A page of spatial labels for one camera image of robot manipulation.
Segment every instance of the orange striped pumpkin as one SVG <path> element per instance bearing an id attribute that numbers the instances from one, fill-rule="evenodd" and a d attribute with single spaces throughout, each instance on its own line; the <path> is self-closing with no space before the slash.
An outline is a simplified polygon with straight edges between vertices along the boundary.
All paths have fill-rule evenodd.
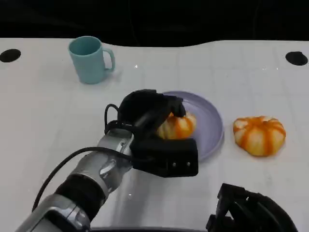
<path id="1" fill-rule="evenodd" d="M 170 113 L 157 134 L 162 139 L 186 139 L 194 132 L 196 126 L 197 120 L 193 114 L 186 112 L 184 117 L 175 117 Z"/>
<path id="2" fill-rule="evenodd" d="M 279 151 L 286 132 L 273 117 L 238 118 L 233 124 L 235 142 L 253 156 L 270 156 Z"/>

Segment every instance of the lavender plate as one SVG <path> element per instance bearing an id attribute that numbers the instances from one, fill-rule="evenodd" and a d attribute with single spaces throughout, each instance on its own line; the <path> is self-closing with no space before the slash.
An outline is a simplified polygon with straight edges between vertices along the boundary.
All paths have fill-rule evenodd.
<path id="1" fill-rule="evenodd" d="M 220 147 L 224 136 L 221 116 L 213 104 L 193 93 L 171 91 L 163 94 L 183 98 L 186 111 L 196 116 L 197 128 L 191 137 L 197 142 L 198 161 L 213 154 Z"/>

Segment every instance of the black cable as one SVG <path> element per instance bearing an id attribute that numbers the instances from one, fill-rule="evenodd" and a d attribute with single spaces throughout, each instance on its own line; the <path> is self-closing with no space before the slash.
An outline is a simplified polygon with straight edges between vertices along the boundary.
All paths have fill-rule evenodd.
<path id="1" fill-rule="evenodd" d="M 107 126 L 107 113 L 108 113 L 108 109 L 109 109 L 110 107 L 114 108 L 114 109 L 117 111 L 117 113 L 119 113 L 119 108 L 118 108 L 116 105 L 114 105 L 114 104 L 108 104 L 108 105 L 106 106 L 105 112 L 104 112 L 104 126 L 105 126 L 105 128 L 106 128 L 106 126 Z"/>
<path id="2" fill-rule="evenodd" d="M 68 157 L 66 157 L 60 164 L 58 164 L 58 166 L 55 167 L 55 169 L 53 169 L 53 171 L 49 174 L 48 178 L 44 181 L 44 183 L 42 184 L 37 197 L 35 198 L 35 201 L 33 203 L 33 207 L 32 207 L 32 212 L 38 207 L 41 196 L 43 195 L 47 185 L 49 184 L 49 182 L 52 180 L 52 178 L 56 175 L 56 173 L 67 163 L 69 162 L 72 158 L 74 158 L 75 156 L 87 152 L 87 151 L 98 151 L 98 152 L 108 152 L 107 155 L 113 155 L 116 156 L 118 158 L 122 158 L 131 162 L 150 162 L 152 159 L 136 159 L 133 158 L 131 156 L 127 156 L 123 153 L 120 153 L 118 151 L 109 149 L 109 148 L 105 148 L 105 147 L 98 147 L 98 146 L 91 146 L 91 147 L 85 147 L 82 149 L 79 149 L 75 152 L 73 152 L 72 154 L 70 154 Z"/>

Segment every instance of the black background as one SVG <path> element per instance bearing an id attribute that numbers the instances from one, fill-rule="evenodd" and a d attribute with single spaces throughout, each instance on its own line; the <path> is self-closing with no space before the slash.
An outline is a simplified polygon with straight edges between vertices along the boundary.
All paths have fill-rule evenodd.
<path id="1" fill-rule="evenodd" d="M 124 46 L 309 40 L 304 0 L 0 0 L 0 37 L 93 35 Z"/>

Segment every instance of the white table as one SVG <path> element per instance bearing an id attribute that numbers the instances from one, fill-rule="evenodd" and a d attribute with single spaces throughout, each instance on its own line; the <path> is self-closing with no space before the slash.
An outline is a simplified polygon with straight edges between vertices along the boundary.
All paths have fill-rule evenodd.
<path id="1" fill-rule="evenodd" d="M 43 180 L 61 160 L 97 144 L 105 106 L 119 105 L 128 93 L 142 88 L 186 90 L 210 100 L 224 120 L 224 145 L 200 166 L 196 177 L 163 179 L 131 170 L 93 226 L 204 229 L 226 182 L 271 197 L 300 232 L 306 231 L 309 65 L 289 64 L 285 54 L 302 51 L 309 57 L 308 42 L 220 41 L 184 48 L 106 44 L 115 53 L 117 68 L 98 85 L 79 83 L 67 51 L 69 42 L 0 39 L 0 52 L 21 51 L 17 61 L 0 63 L 2 231 L 13 231 L 26 218 Z M 247 155 L 233 141 L 232 122 L 259 115 L 277 117 L 287 131 L 284 148 L 268 159 Z M 60 171 L 45 196 L 78 160 Z"/>

